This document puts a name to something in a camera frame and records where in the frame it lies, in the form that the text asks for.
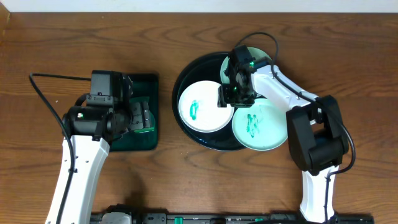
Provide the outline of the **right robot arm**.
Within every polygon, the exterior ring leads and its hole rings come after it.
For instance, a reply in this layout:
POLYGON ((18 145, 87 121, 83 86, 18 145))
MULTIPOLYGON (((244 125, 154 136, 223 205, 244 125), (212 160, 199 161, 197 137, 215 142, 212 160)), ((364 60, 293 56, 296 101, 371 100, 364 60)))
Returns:
POLYGON ((289 80, 259 49, 238 45, 225 58, 218 106, 236 108, 233 133, 244 146, 270 150, 287 142, 302 171, 300 213, 311 223, 327 223, 335 175, 343 155, 354 150, 337 101, 318 97, 289 80))

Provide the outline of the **green scrubbing sponge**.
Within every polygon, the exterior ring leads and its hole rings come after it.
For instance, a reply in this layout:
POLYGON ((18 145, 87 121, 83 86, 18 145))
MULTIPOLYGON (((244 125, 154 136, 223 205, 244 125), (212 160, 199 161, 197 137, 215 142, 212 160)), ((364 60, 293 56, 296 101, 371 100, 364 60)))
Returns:
POLYGON ((155 119, 149 109, 149 97, 131 98, 130 109, 132 120, 129 129, 135 133, 146 133, 154 130, 155 119))

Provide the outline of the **white plate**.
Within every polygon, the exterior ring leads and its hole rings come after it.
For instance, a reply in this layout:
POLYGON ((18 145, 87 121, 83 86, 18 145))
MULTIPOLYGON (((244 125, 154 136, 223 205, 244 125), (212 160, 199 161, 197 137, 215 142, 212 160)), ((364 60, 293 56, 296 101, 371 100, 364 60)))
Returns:
POLYGON ((190 129, 212 133, 224 128, 232 119, 234 108, 218 107, 218 89, 221 85, 204 80, 191 84, 178 100, 178 115, 190 129))

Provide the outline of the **mint green plate front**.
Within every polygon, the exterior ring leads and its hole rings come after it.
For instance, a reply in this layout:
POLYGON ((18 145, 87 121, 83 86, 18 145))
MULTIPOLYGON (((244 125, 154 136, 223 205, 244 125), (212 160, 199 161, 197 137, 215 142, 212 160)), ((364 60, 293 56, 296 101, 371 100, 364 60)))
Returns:
POLYGON ((287 140, 285 113, 265 98, 255 99, 249 108, 238 108, 232 130, 243 146, 256 151, 275 149, 287 140))

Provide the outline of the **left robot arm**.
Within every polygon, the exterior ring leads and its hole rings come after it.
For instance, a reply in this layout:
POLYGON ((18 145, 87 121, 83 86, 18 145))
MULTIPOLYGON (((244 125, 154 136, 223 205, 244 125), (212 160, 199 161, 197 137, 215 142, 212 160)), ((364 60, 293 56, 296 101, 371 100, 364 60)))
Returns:
POLYGON ((110 152, 150 151, 158 141, 154 74, 94 70, 90 91, 62 117, 62 164, 47 223, 89 223, 110 152))

